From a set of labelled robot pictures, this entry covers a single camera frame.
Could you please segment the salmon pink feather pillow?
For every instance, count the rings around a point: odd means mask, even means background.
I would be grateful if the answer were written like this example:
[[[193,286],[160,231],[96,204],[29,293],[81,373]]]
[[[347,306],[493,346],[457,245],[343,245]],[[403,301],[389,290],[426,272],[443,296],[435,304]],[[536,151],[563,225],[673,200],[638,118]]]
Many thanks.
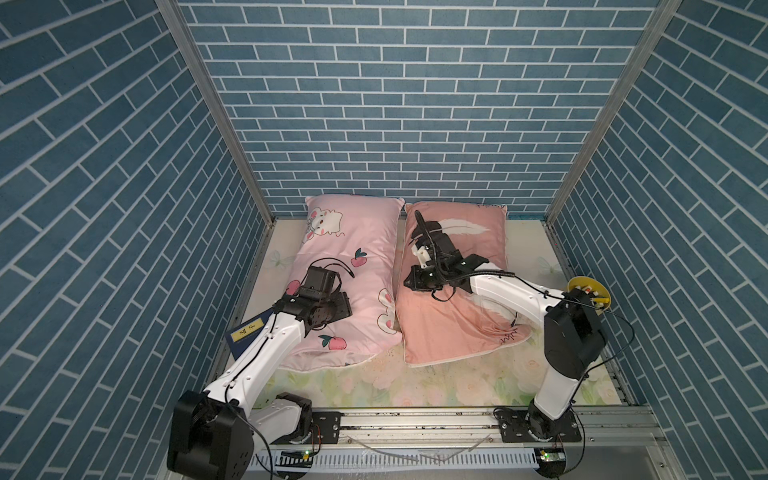
[[[436,221],[464,256],[478,254],[504,269],[506,209],[499,206],[450,202],[417,202],[406,209],[405,245],[399,260],[396,314],[405,345],[405,361],[413,367],[463,360],[521,344],[531,336],[531,322],[463,289],[447,289],[436,296],[403,285],[412,266],[411,234],[415,213]]]

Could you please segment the light pink cartoon pillow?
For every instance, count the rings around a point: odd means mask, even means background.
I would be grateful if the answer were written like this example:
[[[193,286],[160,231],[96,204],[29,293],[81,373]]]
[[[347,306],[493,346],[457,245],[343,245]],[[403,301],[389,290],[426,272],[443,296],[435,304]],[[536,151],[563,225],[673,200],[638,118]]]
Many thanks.
[[[308,268],[340,274],[351,315],[309,330],[281,368],[307,373],[367,362],[402,340],[395,328],[393,293],[398,222],[405,201],[397,198],[326,194],[306,199],[301,247],[287,291],[299,288]]]

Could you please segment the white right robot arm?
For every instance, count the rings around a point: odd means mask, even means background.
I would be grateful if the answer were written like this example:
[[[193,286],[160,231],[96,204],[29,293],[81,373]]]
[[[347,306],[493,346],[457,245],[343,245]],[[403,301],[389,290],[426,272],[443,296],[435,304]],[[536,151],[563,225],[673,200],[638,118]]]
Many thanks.
[[[543,329],[548,369],[529,406],[528,421],[543,426],[563,419],[607,343],[601,326],[601,315],[611,305],[607,289],[590,277],[576,277],[566,291],[535,285],[485,257],[463,256],[445,222],[426,221],[420,211],[415,218],[411,239],[417,264],[403,285],[429,293],[450,286],[535,321]]]

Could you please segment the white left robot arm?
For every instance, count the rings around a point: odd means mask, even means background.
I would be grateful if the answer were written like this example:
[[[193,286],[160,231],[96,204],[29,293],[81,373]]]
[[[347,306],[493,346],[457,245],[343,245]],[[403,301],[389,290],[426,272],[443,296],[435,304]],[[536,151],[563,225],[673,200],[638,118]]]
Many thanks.
[[[322,448],[322,426],[311,400],[278,395],[256,400],[281,363],[313,331],[351,316],[340,263],[311,266],[270,308],[241,325],[251,341],[234,363],[201,391],[188,390],[174,406],[167,467],[191,479],[240,479],[254,455],[273,442],[304,443],[288,457],[311,462]]]

